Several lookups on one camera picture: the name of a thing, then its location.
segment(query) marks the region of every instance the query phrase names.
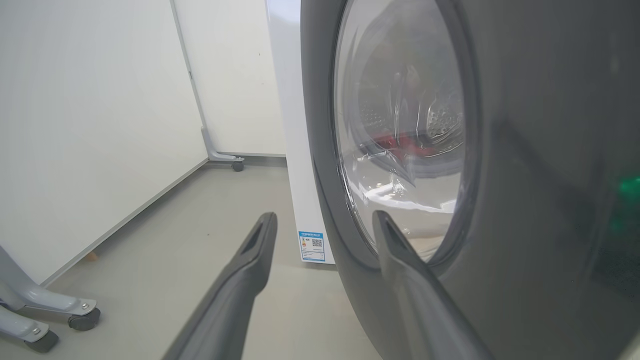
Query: door glass window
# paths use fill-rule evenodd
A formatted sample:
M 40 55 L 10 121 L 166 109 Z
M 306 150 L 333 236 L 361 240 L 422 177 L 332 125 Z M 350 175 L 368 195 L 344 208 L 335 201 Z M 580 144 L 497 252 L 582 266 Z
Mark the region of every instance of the door glass window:
M 335 128 L 356 221 L 385 210 L 428 261 L 456 209 L 465 150 L 458 64 L 434 0 L 353 0 L 340 28 Z

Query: gray floor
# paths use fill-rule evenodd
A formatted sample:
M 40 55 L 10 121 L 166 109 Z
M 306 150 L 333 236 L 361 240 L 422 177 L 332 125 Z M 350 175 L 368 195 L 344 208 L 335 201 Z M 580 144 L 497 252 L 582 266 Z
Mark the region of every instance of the gray floor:
M 331 265 L 302 263 L 287 169 L 243 172 L 205 165 L 81 261 L 51 290 L 97 299 L 101 323 L 69 329 L 64 317 L 23 312 L 51 324 L 48 354 L 0 338 L 2 359 L 160 359 L 254 221 L 278 215 L 265 290 L 256 298 L 244 359 L 380 359 Z

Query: caster wheel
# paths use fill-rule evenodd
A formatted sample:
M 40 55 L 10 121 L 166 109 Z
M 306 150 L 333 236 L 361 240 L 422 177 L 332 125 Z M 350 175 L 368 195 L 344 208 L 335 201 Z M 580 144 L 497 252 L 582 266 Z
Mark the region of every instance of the caster wheel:
M 233 164 L 231 164 L 231 167 L 235 170 L 235 171 L 242 171 L 244 170 L 244 164 L 242 163 L 242 161 L 236 161 Z
M 40 339 L 37 339 L 32 343 L 28 341 L 25 341 L 24 343 L 27 345 L 27 347 L 35 352 L 45 353 L 49 352 L 49 350 L 51 350 L 53 345 L 55 345 L 57 342 L 58 335 L 56 335 L 56 333 L 53 331 L 47 331 L 47 333 L 44 334 L 44 336 L 42 336 Z
M 90 313 L 85 315 L 72 315 L 67 324 L 71 329 L 78 331 L 87 331 L 93 329 L 98 325 L 98 319 L 100 318 L 100 309 L 97 307 L 91 310 Z

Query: white appliance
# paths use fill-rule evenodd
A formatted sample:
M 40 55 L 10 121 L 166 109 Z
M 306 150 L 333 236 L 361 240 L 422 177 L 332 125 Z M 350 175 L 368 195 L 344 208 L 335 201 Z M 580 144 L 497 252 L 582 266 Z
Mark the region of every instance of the white appliance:
M 300 0 L 265 0 L 302 261 L 335 264 L 318 201 L 302 94 Z

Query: white partition panel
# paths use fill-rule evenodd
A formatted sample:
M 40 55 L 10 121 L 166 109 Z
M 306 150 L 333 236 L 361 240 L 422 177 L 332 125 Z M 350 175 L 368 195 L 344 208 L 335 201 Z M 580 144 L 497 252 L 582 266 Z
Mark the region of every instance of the white partition panel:
M 0 2 L 0 245 L 43 282 L 206 159 L 168 0 Z
M 264 0 L 174 0 L 217 151 L 285 154 Z

